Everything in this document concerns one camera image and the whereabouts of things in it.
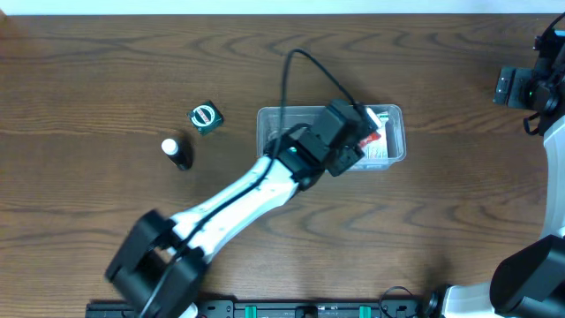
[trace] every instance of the small dark green box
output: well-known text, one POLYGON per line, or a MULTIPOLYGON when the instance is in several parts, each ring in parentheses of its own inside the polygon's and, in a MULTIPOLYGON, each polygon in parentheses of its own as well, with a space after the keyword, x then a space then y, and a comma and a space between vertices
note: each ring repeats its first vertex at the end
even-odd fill
POLYGON ((205 101, 200 106, 186 114, 198 132, 204 136, 223 124, 222 113, 212 101, 205 101))

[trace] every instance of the cable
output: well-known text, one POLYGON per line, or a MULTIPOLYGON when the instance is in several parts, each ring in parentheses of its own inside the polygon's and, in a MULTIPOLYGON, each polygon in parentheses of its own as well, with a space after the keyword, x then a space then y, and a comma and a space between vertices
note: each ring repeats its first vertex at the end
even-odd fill
MULTIPOLYGON (((379 299, 379 311, 380 311, 380 317, 382 318, 382 314, 386 315, 388 318, 393 318, 393 316, 391 316, 390 314, 388 314, 388 310, 382 310, 382 300, 385 298, 385 296, 387 296, 387 294, 391 291, 395 291, 395 290, 403 290, 408 292, 412 297, 414 297, 414 295, 412 295, 412 293, 406 289, 406 287, 402 287, 402 286, 393 286, 387 289, 387 291, 385 291, 385 293, 382 294, 382 296, 380 296, 379 299)), ((416 317, 416 315, 418 314, 418 310, 416 310, 416 313, 414 313, 413 315, 409 315, 406 316, 406 318, 413 318, 416 317)))
POLYGON ((542 39, 545 39, 546 36, 551 32, 551 30, 555 27, 555 25, 557 23, 559 23, 559 21, 561 21, 561 19, 565 18, 565 12, 562 13, 559 17, 557 17, 557 19, 554 20, 554 22, 552 22, 547 28, 546 31, 544 31, 544 33, 541 35, 542 39))
POLYGON ((300 48, 292 49, 291 51, 289 51, 289 53, 287 54, 286 59, 284 61, 284 67, 282 69, 281 101, 280 101, 280 107, 279 107, 279 109, 280 109, 279 110, 279 133, 278 133, 278 136, 277 136, 276 142, 275 142, 275 150, 273 151, 271 160, 269 161, 267 168, 260 175, 260 177, 255 182, 253 182, 251 185, 249 185, 244 191, 234 195, 229 200, 225 201, 220 206, 218 206, 217 208, 212 210, 212 212, 208 213, 206 216, 204 216, 202 219, 200 219, 200 221, 196 224, 196 226, 194 226, 194 229, 192 229, 192 231, 188 234, 188 236, 179 243, 180 247, 177 249, 177 252, 175 253, 175 255, 173 255, 172 259, 167 264, 167 267, 163 271, 163 274, 162 274, 161 278, 159 279, 159 282, 157 283, 157 285, 153 289, 153 292, 151 293, 151 296, 147 300, 146 304, 143 306, 143 310, 139 314, 140 318, 144 318, 145 315, 147 314, 147 311, 149 310, 149 308, 153 304, 155 296, 159 293, 159 290, 162 288, 162 286, 164 285, 164 282, 167 280, 167 277, 170 274, 172 267, 175 265, 175 263, 181 257, 184 256, 186 250, 188 249, 188 243, 192 240, 192 238, 194 238, 196 233, 198 233, 200 230, 202 230, 204 228, 204 225, 208 221, 210 221, 214 216, 216 216, 218 213, 220 213, 223 209, 227 208, 233 202, 241 199, 244 195, 248 194, 251 190, 253 190, 257 186, 259 186, 261 184, 261 182, 263 182, 263 180, 265 179, 267 174, 273 168, 273 164, 275 163, 275 158, 279 155, 279 152, 281 151, 281 140, 283 139, 283 128, 284 128, 284 108, 286 107, 286 91, 287 91, 288 79, 289 79, 289 73, 290 73, 290 61, 292 60, 292 56, 295 53, 300 53, 303 56, 308 57, 308 59, 310 59, 310 61, 312 61, 316 66, 318 66, 318 68, 324 74, 326 74, 326 76, 332 81, 332 83, 334 83, 334 85, 336 85, 337 88, 339 88, 339 90, 347 97, 347 99, 350 101, 351 104, 354 105, 356 103, 355 99, 353 99, 353 96, 351 96, 351 94, 345 89, 345 87, 343 87, 337 81, 337 79, 334 77, 334 75, 332 75, 326 69, 326 67, 324 67, 324 65, 322 65, 316 58, 314 58, 312 55, 310 55, 310 53, 308 53, 305 50, 300 49, 300 48))

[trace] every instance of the brown wooden surface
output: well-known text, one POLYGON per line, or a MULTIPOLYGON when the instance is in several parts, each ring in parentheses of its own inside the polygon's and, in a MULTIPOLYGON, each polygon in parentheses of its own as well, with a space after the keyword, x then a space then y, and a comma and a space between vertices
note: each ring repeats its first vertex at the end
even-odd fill
MULTIPOLYGON (((500 67, 532 66, 553 16, 17 17, 0 28, 0 315, 83 315, 118 295, 102 275, 142 214, 195 205, 255 161, 284 53, 308 48, 364 102, 403 110, 407 157, 325 176, 215 259, 206 292, 241 299, 376 298, 473 284, 539 234, 541 138, 492 103, 500 67), (201 138, 185 113, 211 99, 201 138), (192 170, 160 150, 195 140, 192 170)), ((297 58, 290 104, 339 96, 297 58)))

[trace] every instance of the clear plastic bin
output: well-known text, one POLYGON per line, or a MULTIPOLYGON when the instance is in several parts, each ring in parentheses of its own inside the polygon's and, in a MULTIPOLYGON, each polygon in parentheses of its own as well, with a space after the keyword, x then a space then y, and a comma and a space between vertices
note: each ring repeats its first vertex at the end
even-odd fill
MULTIPOLYGON (((386 170, 391 164, 402 161, 406 156, 406 141, 404 137, 403 113, 392 104, 367 105, 377 115, 388 119, 383 121, 384 134, 379 147, 381 157, 368 157, 359 160, 349 171, 386 170)), ((284 110, 284 130, 296 124, 313 124, 316 117, 325 106, 288 106, 284 110)), ((279 108, 265 107, 257 114, 257 156, 263 155, 264 147, 278 136, 279 108)))

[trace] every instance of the white background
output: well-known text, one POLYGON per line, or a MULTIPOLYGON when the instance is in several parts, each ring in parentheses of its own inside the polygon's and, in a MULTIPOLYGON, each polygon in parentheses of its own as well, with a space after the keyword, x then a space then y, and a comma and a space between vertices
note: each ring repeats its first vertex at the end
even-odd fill
POLYGON ((27 14, 558 13, 565 0, 0 0, 27 14))

